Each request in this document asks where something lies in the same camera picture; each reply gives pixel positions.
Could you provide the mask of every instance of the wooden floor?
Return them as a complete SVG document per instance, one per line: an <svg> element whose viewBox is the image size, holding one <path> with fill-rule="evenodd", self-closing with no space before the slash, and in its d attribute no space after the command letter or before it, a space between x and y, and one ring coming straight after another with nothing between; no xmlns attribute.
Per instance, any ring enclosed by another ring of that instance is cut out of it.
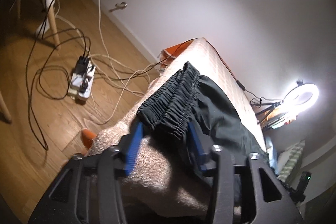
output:
<svg viewBox="0 0 336 224"><path fill-rule="evenodd" d="M98 8L91 0L60 0L60 15L70 20L85 35L91 38L91 53L105 54L98 30ZM15 215L26 223L34 207L50 182L54 179L67 159L82 149L79 132L89 128L94 132L110 127L134 105L139 97L124 92L114 117L109 123L98 126L100 120L93 108L92 99L85 105L75 103L66 97L61 101L46 98L41 89L34 85L33 108L38 122L45 133L49 146L46 153L34 138L28 124L28 96L25 84L25 66L29 51L33 45L34 30L42 22L43 13L37 0L22 0L22 18L11 20L8 13L2 11L0 34L0 90L12 114L12 124L4 122L0 114L0 193ZM56 20L59 29L69 26ZM102 32L110 55L134 70L145 68L148 61L129 42L117 27L103 15ZM60 35L65 40L78 36L76 32ZM52 50L53 40L39 41L33 52L28 70L29 86L37 69L45 62ZM71 41L55 52L49 64L60 65L68 72L83 53L81 41ZM106 65L102 67L111 77L112 71ZM130 71L116 65L123 77L129 77ZM157 77L152 70L151 78ZM54 96L62 96L67 89L66 77L60 71L47 71L41 78L42 85ZM130 82L129 88L145 92L148 87L143 77ZM121 93L109 81L96 75L92 87L98 112L107 118L111 115Z"/></svg>

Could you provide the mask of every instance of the bright light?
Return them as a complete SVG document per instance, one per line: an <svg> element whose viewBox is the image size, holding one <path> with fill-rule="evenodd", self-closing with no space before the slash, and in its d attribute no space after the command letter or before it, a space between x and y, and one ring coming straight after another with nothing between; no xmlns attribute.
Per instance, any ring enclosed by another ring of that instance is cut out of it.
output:
<svg viewBox="0 0 336 224"><path fill-rule="evenodd" d="M311 97L302 104L295 104L295 99L304 93L311 93ZM303 84L292 89L284 98L283 104L289 111L299 114L300 112L310 108L319 97L319 89L314 84Z"/></svg>

